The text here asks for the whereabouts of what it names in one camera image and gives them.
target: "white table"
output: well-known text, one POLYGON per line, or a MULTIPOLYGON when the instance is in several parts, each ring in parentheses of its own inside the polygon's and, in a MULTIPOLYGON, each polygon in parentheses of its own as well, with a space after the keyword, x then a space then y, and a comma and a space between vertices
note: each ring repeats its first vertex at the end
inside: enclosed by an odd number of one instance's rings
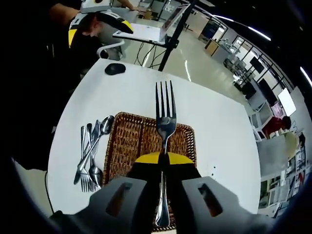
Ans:
MULTIPOLYGON (((104 73, 112 61, 100 59, 77 87, 58 123, 48 166, 48 190, 55 211, 74 214, 91 193, 73 184, 80 161, 80 127, 107 115, 128 112, 156 116, 155 83, 171 80, 177 122, 195 132, 197 168, 238 196, 240 205, 257 213, 260 165, 256 142, 243 105, 187 80, 132 64, 115 76, 104 73)), ((96 164, 103 168, 109 136, 99 142, 96 164)))

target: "dark hair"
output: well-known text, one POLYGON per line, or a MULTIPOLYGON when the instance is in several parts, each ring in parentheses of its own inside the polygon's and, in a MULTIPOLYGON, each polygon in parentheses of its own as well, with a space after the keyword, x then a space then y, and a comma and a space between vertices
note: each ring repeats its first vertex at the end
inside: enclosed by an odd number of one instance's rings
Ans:
POLYGON ((306 143, 306 137, 303 135, 303 133, 299 136, 299 144, 301 144, 302 146, 304 146, 304 144, 306 143))
POLYGON ((292 126, 292 120, 289 116, 284 116, 283 117, 283 123, 285 125, 285 129, 290 129, 292 126))

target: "computer screen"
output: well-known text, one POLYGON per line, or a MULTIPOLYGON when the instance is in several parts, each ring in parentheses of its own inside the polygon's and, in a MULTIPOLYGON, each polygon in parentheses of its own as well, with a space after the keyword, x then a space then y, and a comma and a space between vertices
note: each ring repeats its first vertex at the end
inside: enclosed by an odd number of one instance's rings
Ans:
POLYGON ((293 112, 296 111, 292 96, 287 89, 284 89, 279 95, 278 99, 281 102, 283 109, 287 116, 290 116, 293 112))
POLYGON ((277 102, 277 98, 268 83, 265 81, 265 79, 262 79, 258 84, 262 94, 264 95, 270 106, 274 106, 274 104, 277 102))
POLYGON ((264 69, 264 66, 262 66, 256 57, 253 57, 253 59, 250 60, 250 64, 256 69, 258 73, 261 73, 264 69))
POLYGON ((190 4, 182 4, 178 6, 175 11, 172 13, 172 15, 167 19, 167 21, 163 24, 162 30, 165 32, 169 29, 170 26, 172 26, 175 21, 183 14, 183 12, 186 10, 186 8, 190 4))

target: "fork tines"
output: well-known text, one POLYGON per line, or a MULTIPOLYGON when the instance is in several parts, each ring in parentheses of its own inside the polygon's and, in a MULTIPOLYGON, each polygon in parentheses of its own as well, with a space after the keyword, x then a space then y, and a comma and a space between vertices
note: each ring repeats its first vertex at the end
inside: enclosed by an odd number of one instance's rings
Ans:
POLYGON ((162 82, 160 82, 160 97, 161 97, 161 116, 159 114, 159 100, 158 100, 158 88, 156 83, 156 118, 160 117, 173 117, 176 118, 176 104, 175 104, 175 96, 174 96, 174 90, 172 88, 172 83, 170 81, 170 90, 171 90, 171 106, 172 106, 172 116, 170 115, 170 105, 169 105, 169 95, 168 95, 168 87, 167 82, 166 84, 166 103, 167 103, 167 115, 165 114, 165 104, 164 104, 164 95, 162 92, 162 82))

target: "computer mouse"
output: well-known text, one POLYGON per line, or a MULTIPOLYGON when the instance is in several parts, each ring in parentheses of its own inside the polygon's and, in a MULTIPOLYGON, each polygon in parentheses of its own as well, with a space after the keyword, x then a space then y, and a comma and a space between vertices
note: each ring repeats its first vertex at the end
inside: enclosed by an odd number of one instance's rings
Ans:
POLYGON ((125 71, 126 66, 121 63, 111 63, 105 68, 105 73, 111 76, 124 73, 125 71))

